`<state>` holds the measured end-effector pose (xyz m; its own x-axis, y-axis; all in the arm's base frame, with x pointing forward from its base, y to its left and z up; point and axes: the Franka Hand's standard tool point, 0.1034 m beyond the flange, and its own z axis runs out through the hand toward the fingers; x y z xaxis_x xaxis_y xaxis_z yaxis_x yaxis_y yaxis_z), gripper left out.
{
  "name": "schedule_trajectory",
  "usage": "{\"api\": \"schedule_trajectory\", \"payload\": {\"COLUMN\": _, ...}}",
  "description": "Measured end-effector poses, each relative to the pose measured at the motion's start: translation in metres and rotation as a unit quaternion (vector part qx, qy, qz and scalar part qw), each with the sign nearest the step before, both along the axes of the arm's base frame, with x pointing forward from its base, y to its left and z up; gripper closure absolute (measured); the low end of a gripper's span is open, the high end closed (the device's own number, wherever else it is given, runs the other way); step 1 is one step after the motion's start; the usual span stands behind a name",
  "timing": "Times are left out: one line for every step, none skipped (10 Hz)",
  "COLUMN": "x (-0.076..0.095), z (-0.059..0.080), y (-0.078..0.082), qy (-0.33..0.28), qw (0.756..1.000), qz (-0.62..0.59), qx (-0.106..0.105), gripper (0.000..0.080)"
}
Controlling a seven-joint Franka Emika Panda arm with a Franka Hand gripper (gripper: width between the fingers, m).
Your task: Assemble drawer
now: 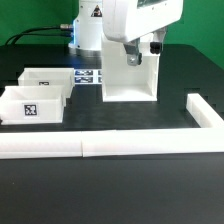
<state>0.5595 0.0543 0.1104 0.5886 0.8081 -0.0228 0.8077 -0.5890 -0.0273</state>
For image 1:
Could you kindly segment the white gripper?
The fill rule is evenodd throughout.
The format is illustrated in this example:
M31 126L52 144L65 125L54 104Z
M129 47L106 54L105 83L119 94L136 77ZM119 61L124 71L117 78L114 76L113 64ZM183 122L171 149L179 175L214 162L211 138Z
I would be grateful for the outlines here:
M103 32L108 40L125 43L127 63L138 66L142 63L139 38L153 32L150 52L160 54L166 36L165 27L181 18L183 1L102 0Z

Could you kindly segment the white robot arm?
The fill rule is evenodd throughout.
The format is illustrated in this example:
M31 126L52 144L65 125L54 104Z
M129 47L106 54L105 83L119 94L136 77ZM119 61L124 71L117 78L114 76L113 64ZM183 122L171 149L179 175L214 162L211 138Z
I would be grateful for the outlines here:
M150 52L160 54L166 28L182 16L184 0L79 0L70 49L80 56L101 55L101 35L122 43L130 66L141 64L140 38L152 34Z

